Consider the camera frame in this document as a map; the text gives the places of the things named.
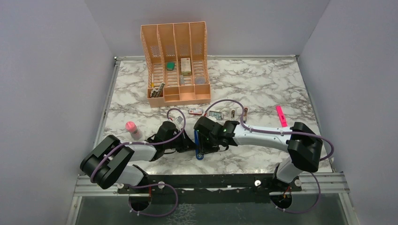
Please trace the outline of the blue stapler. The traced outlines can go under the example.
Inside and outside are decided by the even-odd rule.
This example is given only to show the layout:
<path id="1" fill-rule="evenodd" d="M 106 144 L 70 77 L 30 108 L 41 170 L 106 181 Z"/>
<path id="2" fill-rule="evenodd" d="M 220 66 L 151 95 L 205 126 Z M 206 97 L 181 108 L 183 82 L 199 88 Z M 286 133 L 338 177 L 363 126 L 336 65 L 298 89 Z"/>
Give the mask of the blue stapler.
<path id="1" fill-rule="evenodd" d="M 195 139 L 195 156 L 197 160 L 202 160 L 204 158 L 203 153 L 203 144 L 201 143 L 201 138 L 198 130 L 194 130 L 194 139 Z"/>

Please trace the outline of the red white staple box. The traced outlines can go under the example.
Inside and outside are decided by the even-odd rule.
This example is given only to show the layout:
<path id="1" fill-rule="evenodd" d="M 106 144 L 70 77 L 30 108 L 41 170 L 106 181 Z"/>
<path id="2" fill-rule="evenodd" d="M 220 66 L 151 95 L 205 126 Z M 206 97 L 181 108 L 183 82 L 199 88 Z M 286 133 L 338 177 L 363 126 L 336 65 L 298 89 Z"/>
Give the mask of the red white staple box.
<path id="1" fill-rule="evenodd" d="M 191 115 L 202 115 L 203 109 L 198 107 L 190 107 L 188 113 Z"/>

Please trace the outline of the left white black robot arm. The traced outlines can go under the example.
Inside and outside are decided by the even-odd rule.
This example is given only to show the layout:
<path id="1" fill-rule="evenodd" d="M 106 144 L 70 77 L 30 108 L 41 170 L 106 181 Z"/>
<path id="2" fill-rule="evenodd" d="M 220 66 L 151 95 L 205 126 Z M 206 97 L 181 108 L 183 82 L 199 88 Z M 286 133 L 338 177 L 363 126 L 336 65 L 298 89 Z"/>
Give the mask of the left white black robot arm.
<path id="1" fill-rule="evenodd" d="M 128 166 L 129 162 L 153 162 L 166 155 L 168 150 L 181 153 L 195 148 L 195 142 L 184 130 L 165 121 L 157 133 L 143 143 L 121 142 L 114 135 L 108 135 L 82 160 L 80 170 L 102 189 L 124 184 L 140 193 L 149 184 L 148 174 L 138 165 Z"/>

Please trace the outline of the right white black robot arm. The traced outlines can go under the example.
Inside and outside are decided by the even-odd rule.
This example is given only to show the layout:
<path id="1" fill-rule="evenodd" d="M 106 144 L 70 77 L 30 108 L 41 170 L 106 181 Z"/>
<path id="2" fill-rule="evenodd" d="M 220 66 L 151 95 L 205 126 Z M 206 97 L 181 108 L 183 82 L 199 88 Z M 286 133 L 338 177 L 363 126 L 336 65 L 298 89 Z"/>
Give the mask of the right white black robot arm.
<path id="1" fill-rule="evenodd" d="M 202 116 L 194 130 L 215 146 L 254 145 L 287 152 L 289 157 L 271 177 L 271 186 L 278 191 L 288 187 L 300 173 L 314 173 L 319 168 L 323 141 L 302 122 L 295 122 L 292 127 L 269 128 L 230 120 L 221 125 Z"/>

